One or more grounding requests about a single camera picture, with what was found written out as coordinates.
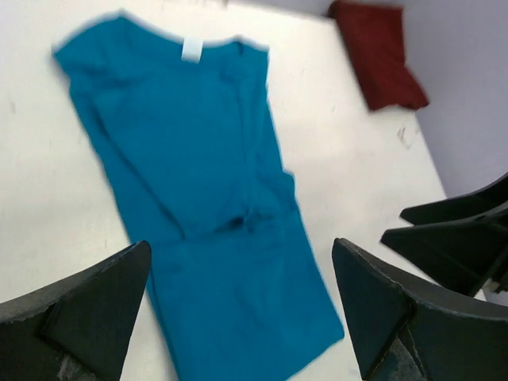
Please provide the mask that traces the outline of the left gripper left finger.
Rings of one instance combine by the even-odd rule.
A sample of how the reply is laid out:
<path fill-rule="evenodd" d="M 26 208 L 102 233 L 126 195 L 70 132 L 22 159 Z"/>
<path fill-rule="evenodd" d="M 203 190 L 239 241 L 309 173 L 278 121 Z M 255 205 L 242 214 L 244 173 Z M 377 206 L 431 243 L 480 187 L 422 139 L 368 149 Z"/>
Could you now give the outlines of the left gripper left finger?
<path fill-rule="evenodd" d="M 146 241 L 1 304 L 3 380 L 118 380 L 151 269 Z"/>

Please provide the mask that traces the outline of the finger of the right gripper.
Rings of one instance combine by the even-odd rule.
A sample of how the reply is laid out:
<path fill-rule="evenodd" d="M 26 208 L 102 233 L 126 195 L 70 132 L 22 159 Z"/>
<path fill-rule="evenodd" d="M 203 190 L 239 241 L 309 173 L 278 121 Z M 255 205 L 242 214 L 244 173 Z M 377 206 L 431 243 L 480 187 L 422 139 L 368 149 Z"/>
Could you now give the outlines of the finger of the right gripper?
<path fill-rule="evenodd" d="M 389 229 L 381 242 L 441 286 L 474 296 L 507 271 L 507 217 Z"/>
<path fill-rule="evenodd" d="M 473 217 L 507 202 L 507 174 L 469 194 L 405 208 L 400 218 L 424 225 Z"/>

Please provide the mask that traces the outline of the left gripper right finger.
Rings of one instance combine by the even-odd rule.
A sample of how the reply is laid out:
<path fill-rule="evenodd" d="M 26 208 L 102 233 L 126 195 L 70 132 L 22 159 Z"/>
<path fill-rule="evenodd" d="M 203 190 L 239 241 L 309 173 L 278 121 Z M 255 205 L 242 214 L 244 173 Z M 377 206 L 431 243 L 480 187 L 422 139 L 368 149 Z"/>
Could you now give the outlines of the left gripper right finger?
<path fill-rule="evenodd" d="M 507 308 L 439 287 L 344 238 L 333 267 L 364 380 L 505 380 Z"/>

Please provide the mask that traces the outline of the blue t shirt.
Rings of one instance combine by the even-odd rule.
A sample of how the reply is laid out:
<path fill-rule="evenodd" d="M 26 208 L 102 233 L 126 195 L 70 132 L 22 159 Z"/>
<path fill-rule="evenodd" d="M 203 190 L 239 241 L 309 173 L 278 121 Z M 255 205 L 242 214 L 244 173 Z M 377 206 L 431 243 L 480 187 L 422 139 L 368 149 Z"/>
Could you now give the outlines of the blue t shirt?
<path fill-rule="evenodd" d="M 344 329 L 283 168 L 268 52 L 172 40 L 124 13 L 53 51 L 181 380 L 286 380 Z"/>

